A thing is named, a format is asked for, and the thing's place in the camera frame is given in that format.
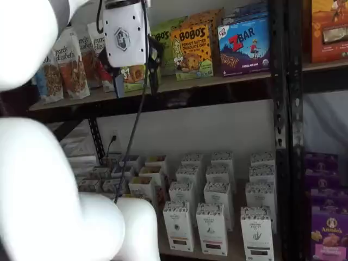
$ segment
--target purely elizabeth granola bag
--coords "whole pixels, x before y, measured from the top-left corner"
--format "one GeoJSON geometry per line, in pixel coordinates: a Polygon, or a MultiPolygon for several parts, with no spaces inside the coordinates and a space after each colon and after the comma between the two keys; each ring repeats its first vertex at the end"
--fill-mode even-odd
{"type": "Polygon", "coordinates": [[[52,103],[63,99],[63,81],[51,50],[34,76],[41,99],[52,103]]]}
{"type": "Polygon", "coordinates": [[[53,50],[69,97],[76,100],[89,96],[80,45],[72,27],[62,32],[53,50]]]}

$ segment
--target annie's logo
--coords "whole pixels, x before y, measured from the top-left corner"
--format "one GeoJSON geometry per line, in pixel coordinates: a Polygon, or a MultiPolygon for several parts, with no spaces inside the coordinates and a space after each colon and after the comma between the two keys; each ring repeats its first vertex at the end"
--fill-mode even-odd
{"type": "Polygon", "coordinates": [[[330,233],[340,233],[342,234],[342,230],[340,228],[336,228],[338,223],[337,220],[333,217],[330,217],[327,221],[326,221],[326,225],[327,227],[323,227],[322,231],[323,232],[330,232],[330,233]]]}

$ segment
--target electrical outlet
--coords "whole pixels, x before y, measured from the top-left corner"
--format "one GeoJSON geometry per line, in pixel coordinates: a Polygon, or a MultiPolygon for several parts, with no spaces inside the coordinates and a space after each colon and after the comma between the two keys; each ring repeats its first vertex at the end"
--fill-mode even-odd
{"type": "Polygon", "coordinates": [[[120,137],[119,137],[119,133],[117,132],[117,129],[111,130],[109,142],[111,141],[113,136],[116,136],[116,140],[111,144],[109,152],[120,152],[122,148],[121,148],[120,137]]]}

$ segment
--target clif z bar box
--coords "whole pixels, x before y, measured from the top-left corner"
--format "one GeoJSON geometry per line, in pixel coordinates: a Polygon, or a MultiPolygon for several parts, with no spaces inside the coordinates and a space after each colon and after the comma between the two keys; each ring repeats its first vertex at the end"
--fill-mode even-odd
{"type": "Polygon", "coordinates": [[[204,254],[227,256],[227,232],[223,204],[200,203],[197,224],[204,254]]]}
{"type": "Polygon", "coordinates": [[[170,249],[193,252],[190,204],[188,202],[166,202],[163,217],[167,229],[170,249]]]}
{"type": "Polygon", "coordinates": [[[268,17],[220,26],[218,31],[224,76],[269,70],[268,17]]]}
{"type": "Polygon", "coordinates": [[[312,209],[310,257],[312,260],[344,261],[348,258],[346,208],[312,209]]]}
{"type": "Polygon", "coordinates": [[[242,208],[241,230],[246,260],[274,261],[271,218],[262,208],[242,208]]]}

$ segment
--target snack box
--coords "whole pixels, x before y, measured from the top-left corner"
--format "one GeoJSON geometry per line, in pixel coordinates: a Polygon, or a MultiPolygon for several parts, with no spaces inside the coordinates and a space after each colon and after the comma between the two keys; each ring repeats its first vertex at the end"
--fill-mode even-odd
{"type": "Polygon", "coordinates": [[[225,223],[227,230],[232,231],[234,226],[233,203],[231,185],[229,183],[207,182],[204,187],[206,203],[223,204],[225,208],[225,223]]]}
{"type": "Polygon", "coordinates": [[[340,188],[340,177],[333,171],[315,171],[306,169],[304,178],[304,184],[307,190],[311,188],[340,188]]]}
{"type": "MultiPolygon", "coordinates": [[[[123,167],[125,164],[124,156],[120,161],[120,166],[123,167]]],[[[134,170],[139,173],[140,169],[144,165],[144,159],[139,155],[129,155],[127,160],[127,165],[134,167],[134,170]]]]}
{"type": "Polygon", "coordinates": [[[310,258],[323,261],[348,259],[348,212],[346,208],[312,209],[310,258]]]}
{"type": "Polygon", "coordinates": [[[158,212],[158,204],[153,178],[134,177],[129,183],[129,191],[132,197],[142,198],[149,201],[149,203],[153,205],[156,213],[158,212]]]}
{"type": "Polygon", "coordinates": [[[104,179],[110,178],[110,168],[108,167],[94,167],[92,171],[88,174],[90,179],[104,179]]]}
{"type": "Polygon", "coordinates": [[[203,200],[203,180],[199,174],[199,167],[196,165],[181,165],[176,171],[176,179],[179,182],[191,182],[196,192],[197,201],[203,200]]]}
{"type": "Polygon", "coordinates": [[[338,156],[335,154],[307,152],[304,157],[304,168],[338,172],[338,156]]]}
{"type": "Polygon", "coordinates": [[[242,207],[240,223],[246,260],[274,261],[271,217],[265,210],[242,207]]]}
{"type": "Polygon", "coordinates": [[[211,163],[212,165],[226,164],[228,166],[229,182],[231,183],[231,189],[233,192],[237,192],[236,183],[234,179],[234,164],[233,164],[233,152],[232,151],[221,151],[214,152],[212,154],[211,163]]]}
{"type": "Polygon", "coordinates": [[[249,180],[250,182],[273,182],[276,184],[276,167],[267,164],[250,166],[249,180]]]}
{"type": "Polygon", "coordinates": [[[271,210],[272,231],[277,233],[277,208],[274,184],[270,182],[248,182],[245,185],[248,207],[269,207],[271,210]]]}
{"type": "Polygon", "coordinates": [[[168,200],[166,192],[165,175],[160,166],[142,167],[139,172],[139,177],[151,177],[156,190],[158,206],[162,209],[168,200]]]}
{"type": "Polygon", "coordinates": [[[312,0],[312,62],[347,59],[346,0],[312,0]]]}
{"type": "Polygon", "coordinates": [[[253,153],[250,156],[250,165],[256,166],[261,164],[276,165],[275,155],[273,152],[253,153]]]}
{"type": "Polygon", "coordinates": [[[170,249],[194,251],[190,207],[190,203],[183,201],[165,203],[163,217],[170,249]]]}
{"type": "Polygon", "coordinates": [[[164,55],[161,62],[161,75],[174,75],[175,63],[173,57],[173,47],[170,41],[170,31],[172,28],[178,27],[187,16],[171,19],[158,24],[151,29],[152,36],[164,46],[164,55]]]}
{"type": "Polygon", "coordinates": [[[196,217],[203,254],[227,256],[228,243],[223,204],[200,203],[196,217]]]}
{"type": "MultiPolygon", "coordinates": [[[[121,67],[125,92],[139,91],[144,88],[145,65],[121,67]]],[[[157,81],[161,83],[160,67],[157,69],[157,81]]],[[[147,77],[147,88],[150,89],[150,77],[147,77]]]]}
{"type": "Polygon", "coordinates": [[[190,203],[191,222],[197,226],[196,210],[197,199],[194,186],[191,182],[172,182],[169,187],[171,201],[187,201],[190,203]]]}
{"type": "Polygon", "coordinates": [[[80,192],[102,192],[101,181],[94,181],[91,179],[84,179],[78,184],[78,191],[80,192]]]}
{"type": "Polygon", "coordinates": [[[116,194],[118,191],[119,195],[123,195],[127,192],[125,180],[122,180],[122,182],[120,184],[119,178],[107,179],[106,181],[104,181],[102,188],[103,188],[104,193],[116,194]]]}
{"type": "Polygon", "coordinates": [[[207,182],[230,183],[228,165],[225,163],[214,164],[207,167],[207,182]]]}
{"type": "Polygon", "coordinates": [[[219,46],[223,76],[268,71],[268,17],[220,26],[219,46]]]}

